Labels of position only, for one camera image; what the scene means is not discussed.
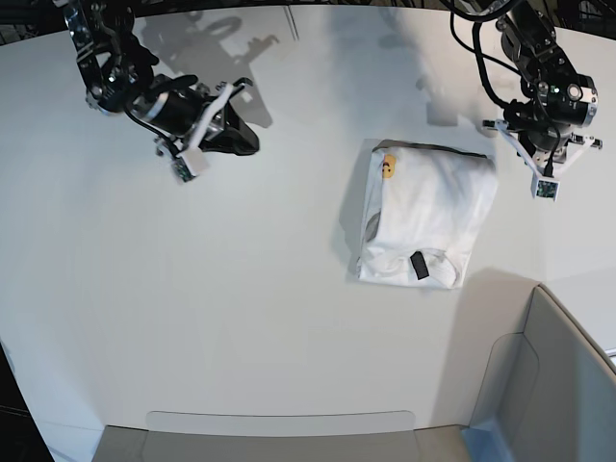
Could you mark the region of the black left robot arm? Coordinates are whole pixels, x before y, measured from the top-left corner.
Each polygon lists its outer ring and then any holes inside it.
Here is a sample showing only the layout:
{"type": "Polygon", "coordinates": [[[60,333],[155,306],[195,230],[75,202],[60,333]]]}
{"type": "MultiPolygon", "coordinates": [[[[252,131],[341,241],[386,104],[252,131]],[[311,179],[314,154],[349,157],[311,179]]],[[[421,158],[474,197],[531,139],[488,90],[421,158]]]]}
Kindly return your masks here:
{"type": "Polygon", "coordinates": [[[442,3],[452,18],[473,23],[471,51],[475,55],[481,85],[490,100],[502,109],[502,119],[485,121],[486,128],[508,138],[526,164],[541,179],[555,178],[579,157],[603,143],[574,133],[590,125],[599,96],[594,81],[580,74],[556,42],[551,21],[527,1],[453,1],[442,3]],[[507,67],[521,78],[524,101],[507,102],[498,97],[489,80],[488,59],[480,42],[481,26],[493,22],[507,67]]]}

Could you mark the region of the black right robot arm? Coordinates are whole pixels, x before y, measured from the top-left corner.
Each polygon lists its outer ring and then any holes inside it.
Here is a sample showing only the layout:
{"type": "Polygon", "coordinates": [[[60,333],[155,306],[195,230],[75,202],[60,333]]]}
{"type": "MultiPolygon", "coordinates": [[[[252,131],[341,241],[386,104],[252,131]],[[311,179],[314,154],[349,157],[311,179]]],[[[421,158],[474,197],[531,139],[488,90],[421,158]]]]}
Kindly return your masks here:
{"type": "Polygon", "coordinates": [[[217,91],[194,74],[156,74],[158,58],[134,35],[134,1],[59,1],[76,50],[89,106],[127,115],[156,137],[157,153],[179,158],[194,142],[202,151],[250,156],[260,147],[231,100],[251,80],[221,82],[217,91]]]}

